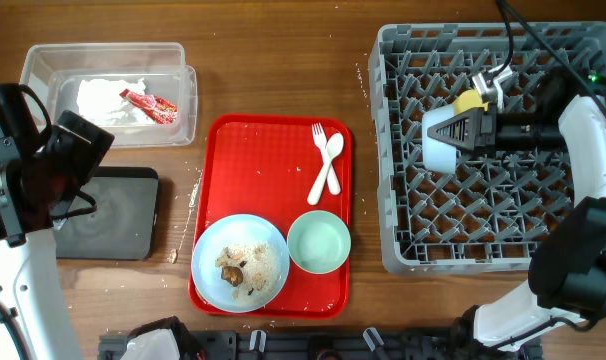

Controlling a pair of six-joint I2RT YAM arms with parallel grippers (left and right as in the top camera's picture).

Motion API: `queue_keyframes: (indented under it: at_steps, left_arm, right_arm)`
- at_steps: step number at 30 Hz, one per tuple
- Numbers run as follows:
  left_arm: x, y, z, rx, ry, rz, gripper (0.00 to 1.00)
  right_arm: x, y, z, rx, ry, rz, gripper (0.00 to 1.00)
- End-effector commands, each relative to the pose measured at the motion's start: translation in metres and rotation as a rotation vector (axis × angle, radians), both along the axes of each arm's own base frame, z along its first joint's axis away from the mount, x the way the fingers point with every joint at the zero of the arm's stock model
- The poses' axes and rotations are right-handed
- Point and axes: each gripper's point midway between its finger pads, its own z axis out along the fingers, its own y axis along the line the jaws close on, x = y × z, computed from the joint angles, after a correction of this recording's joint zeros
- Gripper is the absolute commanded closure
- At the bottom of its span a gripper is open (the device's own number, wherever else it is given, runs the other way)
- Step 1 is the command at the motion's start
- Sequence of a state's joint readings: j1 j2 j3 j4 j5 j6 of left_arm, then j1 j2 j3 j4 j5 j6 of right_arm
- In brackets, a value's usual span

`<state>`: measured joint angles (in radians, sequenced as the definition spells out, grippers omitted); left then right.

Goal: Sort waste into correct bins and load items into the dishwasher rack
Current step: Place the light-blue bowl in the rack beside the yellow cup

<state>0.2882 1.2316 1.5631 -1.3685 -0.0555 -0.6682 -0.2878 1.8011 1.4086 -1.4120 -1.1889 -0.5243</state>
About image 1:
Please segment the yellow plastic cup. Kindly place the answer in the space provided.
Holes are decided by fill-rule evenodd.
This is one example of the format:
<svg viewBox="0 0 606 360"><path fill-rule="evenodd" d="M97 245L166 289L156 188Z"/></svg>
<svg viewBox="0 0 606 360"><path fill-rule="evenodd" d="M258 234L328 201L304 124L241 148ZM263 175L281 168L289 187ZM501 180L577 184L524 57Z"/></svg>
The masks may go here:
<svg viewBox="0 0 606 360"><path fill-rule="evenodd" d="M462 92L453 102L454 114L459 115L474 108L488 110L488 103L484 102L476 90L470 89Z"/></svg>

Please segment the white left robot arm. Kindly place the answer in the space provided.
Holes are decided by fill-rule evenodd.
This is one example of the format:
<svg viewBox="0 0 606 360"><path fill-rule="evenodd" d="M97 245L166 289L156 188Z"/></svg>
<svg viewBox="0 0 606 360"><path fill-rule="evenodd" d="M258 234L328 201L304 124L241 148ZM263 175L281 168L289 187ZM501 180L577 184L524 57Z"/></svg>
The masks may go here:
<svg viewBox="0 0 606 360"><path fill-rule="evenodd" d="M79 359L55 226L96 211L81 188L114 137L66 110L37 128L24 84L0 85L0 359Z"/></svg>

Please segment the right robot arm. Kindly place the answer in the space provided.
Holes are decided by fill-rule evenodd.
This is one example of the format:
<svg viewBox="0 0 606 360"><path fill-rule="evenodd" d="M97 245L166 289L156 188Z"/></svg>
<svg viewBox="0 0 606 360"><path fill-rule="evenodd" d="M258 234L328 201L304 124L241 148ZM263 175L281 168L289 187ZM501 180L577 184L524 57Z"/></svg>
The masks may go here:
<svg viewBox="0 0 606 360"><path fill-rule="evenodd" d="M452 174L460 153L564 147L574 207L535 251L526 282L456 319L451 346L516 352L562 325L590 331L606 318L606 77L556 67L537 85L532 114L503 112L491 73L473 82L423 115L425 168Z"/></svg>

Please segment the red snack wrapper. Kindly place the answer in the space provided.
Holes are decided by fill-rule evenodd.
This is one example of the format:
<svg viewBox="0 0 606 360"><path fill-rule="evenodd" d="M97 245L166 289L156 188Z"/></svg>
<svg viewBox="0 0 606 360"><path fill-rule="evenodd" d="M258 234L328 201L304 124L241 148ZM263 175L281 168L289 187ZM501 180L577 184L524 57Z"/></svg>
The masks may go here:
<svg viewBox="0 0 606 360"><path fill-rule="evenodd" d="M119 96L157 124L172 124L178 117L178 107L159 96L140 94L129 89L123 90Z"/></svg>

